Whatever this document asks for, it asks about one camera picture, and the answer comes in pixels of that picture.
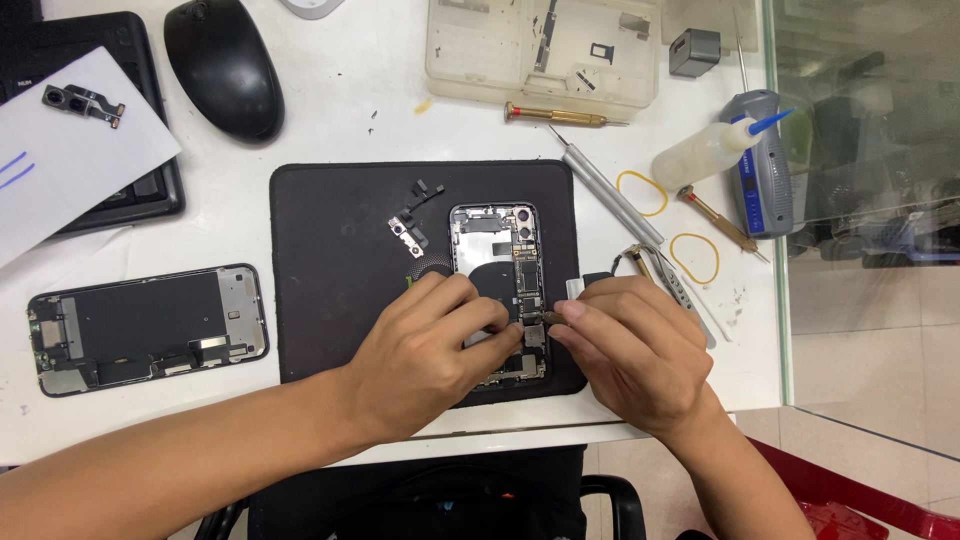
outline glass panel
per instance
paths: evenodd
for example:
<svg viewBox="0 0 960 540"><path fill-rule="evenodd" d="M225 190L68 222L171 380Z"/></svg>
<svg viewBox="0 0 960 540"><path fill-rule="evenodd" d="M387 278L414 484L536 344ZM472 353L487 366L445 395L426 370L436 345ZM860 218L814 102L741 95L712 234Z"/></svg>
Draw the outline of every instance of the glass panel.
<svg viewBox="0 0 960 540"><path fill-rule="evenodd" d="M780 243L784 398L960 457L960 3L763 8L805 221Z"/></svg>

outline black mouse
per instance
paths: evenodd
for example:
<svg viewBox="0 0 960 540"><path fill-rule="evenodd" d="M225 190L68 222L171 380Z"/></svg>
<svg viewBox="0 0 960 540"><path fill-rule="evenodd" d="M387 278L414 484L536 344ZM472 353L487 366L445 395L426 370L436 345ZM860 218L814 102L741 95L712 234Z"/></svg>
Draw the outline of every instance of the black mouse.
<svg viewBox="0 0 960 540"><path fill-rule="evenodd" d="M170 65L203 116L243 142L266 142L283 125L283 92L240 0L191 0L163 22Z"/></svg>

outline keyboard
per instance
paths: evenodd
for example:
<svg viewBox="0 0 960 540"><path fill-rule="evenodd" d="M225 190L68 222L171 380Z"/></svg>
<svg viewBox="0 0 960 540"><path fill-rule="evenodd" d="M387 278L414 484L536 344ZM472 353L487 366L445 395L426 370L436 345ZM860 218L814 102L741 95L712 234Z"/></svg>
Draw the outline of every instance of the keyboard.
<svg viewBox="0 0 960 540"><path fill-rule="evenodd" d="M160 120L167 123L147 31L135 13L25 22L5 28L0 34L0 105L104 46ZM180 213L183 206L180 171L176 159L171 159L114 193L55 236L156 219Z"/></svg>

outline blue ink mark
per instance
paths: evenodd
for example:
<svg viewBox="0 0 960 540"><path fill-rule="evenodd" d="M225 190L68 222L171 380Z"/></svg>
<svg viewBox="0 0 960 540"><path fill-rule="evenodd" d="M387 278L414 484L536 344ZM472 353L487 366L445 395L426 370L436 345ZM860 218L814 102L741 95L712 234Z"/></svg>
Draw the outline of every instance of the blue ink mark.
<svg viewBox="0 0 960 540"><path fill-rule="evenodd" d="M22 177L23 175L25 175L25 174L29 173L30 171L34 170L34 166L36 166L36 163L31 163L29 167L27 167L26 169L23 170L23 172L21 172L20 174L14 176L13 178L7 180L6 182L0 184L0 189L3 189L4 187L7 187L8 185L13 184L13 182L15 182L15 181L17 181L17 180L20 180L20 177Z"/></svg>
<svg viewBox="0 0 960 540"><path fill-rule="evenodd" d="M20 160L23 160L23 157L26 156L26 155L27 155L27 153L24 152L23 154L20 154L20 155L17 156L16 158L13 158L13 161L11 161L11 162L7 163L6 165L4 165L3 168L0 168L0 173L2 173L2 172L4 172L5 170L11 168L14 163L16 163L16 162L18 162L18 161L20 161Z"/></svg>

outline disassembled iphone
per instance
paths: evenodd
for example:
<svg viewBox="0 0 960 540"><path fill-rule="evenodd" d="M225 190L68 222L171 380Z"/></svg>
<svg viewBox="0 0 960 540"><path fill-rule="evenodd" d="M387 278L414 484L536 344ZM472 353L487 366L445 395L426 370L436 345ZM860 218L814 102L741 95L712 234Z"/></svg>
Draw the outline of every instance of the disassembled iphone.
<svg viewBox="0 0 960 540"><path fill-rule="evenodd" d="M256 360L270 346L247 264L41 294L27 317L51 397Z"/></svg>
<svg viewBox="0 0 960 540"><path fill-rule="evenodd" d="M529 384L546 376L540 224L530 203L460 205L450 213L453 271L467 275L480 296L498 300L510 322L523 325L523 346L477 390ZM465 347L489 334L479 331Z"/></svg>

